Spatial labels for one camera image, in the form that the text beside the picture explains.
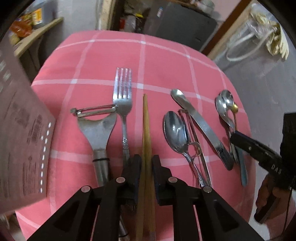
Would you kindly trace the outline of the person's right hand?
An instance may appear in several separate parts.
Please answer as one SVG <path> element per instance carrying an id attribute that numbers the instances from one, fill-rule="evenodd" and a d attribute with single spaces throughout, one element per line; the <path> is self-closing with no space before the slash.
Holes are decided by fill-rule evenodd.
<path id="1" fill-rule="evenodd" d="M 256 207 L 260 210 L 267 204 L 271 191 L 269 187 L 273 184 L 273 177 L 267 174 L 264 178 L 256 200 Z M 273 195 L 280 199 L 278 206 L 270 214 L 264 224 L 268 227 L 270 232 L 280 233 L 283 230 L 285 224 L 285 214 L 287 210 L 287 204 L 289 201 L 290 191 L 283 190 L 277 187 L 273 188 Z M 287 228 L 295 228 L 295 190 L 292 191 L 290 197 L 289 212 L 287 218 Z"/>

